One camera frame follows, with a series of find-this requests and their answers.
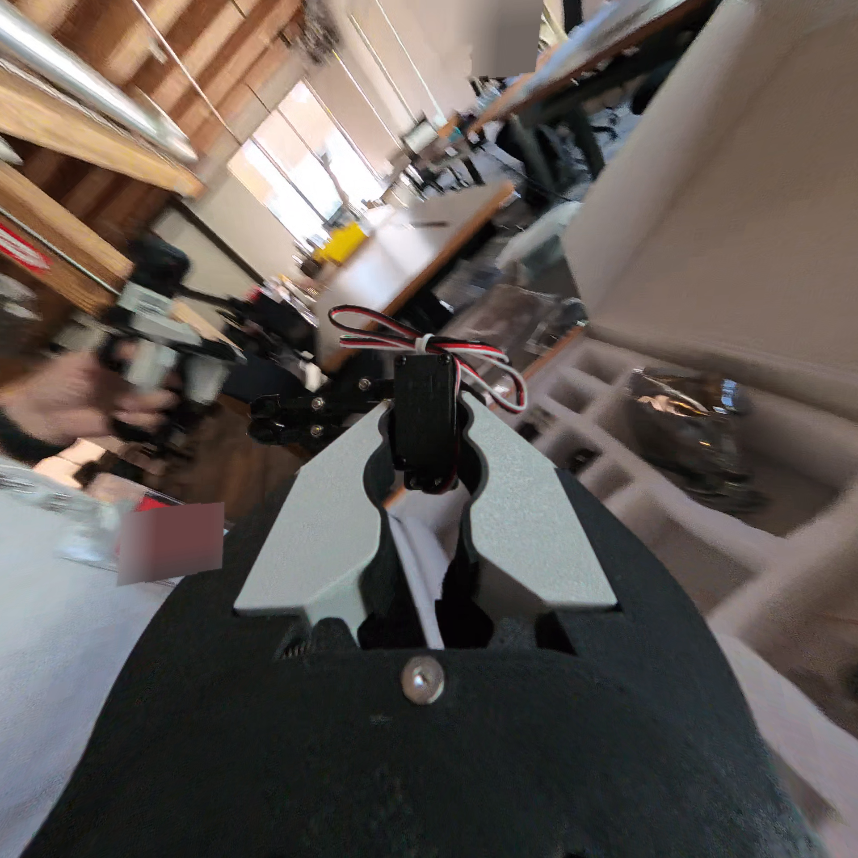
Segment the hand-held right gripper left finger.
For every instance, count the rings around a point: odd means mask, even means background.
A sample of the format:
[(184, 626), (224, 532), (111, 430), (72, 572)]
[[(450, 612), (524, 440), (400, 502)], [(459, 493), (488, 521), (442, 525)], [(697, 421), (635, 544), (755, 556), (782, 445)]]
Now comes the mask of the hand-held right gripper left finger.
[(362, 647), (399, 632), (399, 559), (384, 502), (395, 481), (384, 401), (303, 466), (240, 593), (241, 617), (342, 620)]

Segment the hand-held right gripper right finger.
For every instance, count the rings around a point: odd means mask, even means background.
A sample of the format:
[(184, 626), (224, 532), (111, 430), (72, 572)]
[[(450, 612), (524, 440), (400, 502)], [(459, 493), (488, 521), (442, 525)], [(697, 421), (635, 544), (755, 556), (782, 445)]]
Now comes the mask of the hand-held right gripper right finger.
[(457, 478), (467, 490), (438, 601), (445, 645), (488, 645), (507, 620), (606, 612), (617, 595), (558, 469), (474, 395), (464, 395)]

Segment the white foam insert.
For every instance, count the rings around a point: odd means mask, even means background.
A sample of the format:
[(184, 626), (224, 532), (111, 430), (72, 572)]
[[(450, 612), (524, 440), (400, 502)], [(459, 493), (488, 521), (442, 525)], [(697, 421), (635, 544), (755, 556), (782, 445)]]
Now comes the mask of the white foam insert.
[(758, 513), (707, 508), (646, 463), (625, 413), (656, 359), (580, 335), (530, 371), (552, 416), (535, 447), (556, 464), (593, 450), (579, 479), (669, 568), (718, 633), (759, 651), (831, 636), (856, 646), (856, 422), (745, 383), (740, 438)]

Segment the cardboard box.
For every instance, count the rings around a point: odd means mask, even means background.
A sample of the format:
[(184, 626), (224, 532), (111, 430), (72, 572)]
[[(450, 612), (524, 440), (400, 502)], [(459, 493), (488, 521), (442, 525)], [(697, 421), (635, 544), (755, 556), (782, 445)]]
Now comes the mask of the cardboard box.
[[(723, 2), (564, 235), (582, 335), (857, 432), (856, 85), (856, 2)], [(856, 646), (708, 623), (828, 854), (856, 856)]]

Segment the person's left hand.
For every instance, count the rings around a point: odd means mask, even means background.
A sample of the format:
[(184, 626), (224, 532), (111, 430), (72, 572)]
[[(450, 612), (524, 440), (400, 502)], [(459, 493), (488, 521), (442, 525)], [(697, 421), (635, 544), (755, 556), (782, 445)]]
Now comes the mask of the person's left hand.
[(2, 415), (26, 436), (64, 447), (107, 436), (113, 421), (151, 433), (176, 404), (173, 392), (136, 390), (91, 352), (52, 358), (1, 396)]

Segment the large window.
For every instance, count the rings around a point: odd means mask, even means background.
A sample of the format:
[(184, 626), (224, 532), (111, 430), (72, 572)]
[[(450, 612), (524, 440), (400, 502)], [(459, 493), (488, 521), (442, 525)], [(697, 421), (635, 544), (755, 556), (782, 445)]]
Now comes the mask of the large window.
[(301, 80), (227, 168), (295, 240), (321, 240), (383, 193), (380, 177)]

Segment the silver plastic parts bag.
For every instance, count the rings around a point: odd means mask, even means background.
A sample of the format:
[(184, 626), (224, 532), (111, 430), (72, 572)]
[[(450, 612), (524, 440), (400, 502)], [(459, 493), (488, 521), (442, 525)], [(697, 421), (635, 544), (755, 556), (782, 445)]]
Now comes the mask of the silver plastic parts bag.
[(735, 380), (638, 368), (627, 383), (625, 411), (639, 456), (697, 503), (734, 516), (767, 504), (740, 442), (751, 407)]

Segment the yellow box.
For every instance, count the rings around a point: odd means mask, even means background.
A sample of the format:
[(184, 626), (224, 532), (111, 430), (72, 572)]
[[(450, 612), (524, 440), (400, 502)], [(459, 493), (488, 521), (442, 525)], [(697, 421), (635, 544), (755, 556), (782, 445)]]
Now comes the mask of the yellow box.
[(342, 267), (369, 238), (370, 232), (357, 221), (338, 227), (330, 233), (327, 243), (318, 250), (318, 259), (323, 264)]

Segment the long white table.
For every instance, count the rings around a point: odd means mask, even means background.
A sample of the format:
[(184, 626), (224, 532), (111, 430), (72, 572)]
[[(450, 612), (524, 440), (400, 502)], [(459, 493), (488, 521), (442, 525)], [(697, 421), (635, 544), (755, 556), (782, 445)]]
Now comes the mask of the long white table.
[(509, 179), (450, 191), (408, 209), (384, 207), (370, 238), (328, 279), (316, 302), (316, 364), (331, 376), (354, 355), (328, 319), (334, 306), (397, 314), (508, 203)]

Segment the white sheet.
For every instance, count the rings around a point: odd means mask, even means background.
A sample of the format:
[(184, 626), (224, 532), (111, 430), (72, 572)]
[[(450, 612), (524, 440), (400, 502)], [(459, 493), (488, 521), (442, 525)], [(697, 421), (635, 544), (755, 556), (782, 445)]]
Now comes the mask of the white sheet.
[(54, 809), (126, 660), (178, 583), (117, 583), (133, 503), (2, 466), (1, 855)]

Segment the black office chair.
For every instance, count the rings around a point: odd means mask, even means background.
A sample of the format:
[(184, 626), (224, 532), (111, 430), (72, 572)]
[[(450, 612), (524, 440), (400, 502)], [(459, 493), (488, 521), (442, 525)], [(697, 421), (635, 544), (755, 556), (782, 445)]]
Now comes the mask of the black office chair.
[(543, 210), (566, 202), (565, 191), (582, 177), (594, 180), (606, 165), (597, 139), (599, 130), (587, 113), (572, 108), (547, 124), (529, 126), (517, 118), (506, 120), (495, 144), (523, 167), (523, 200)]

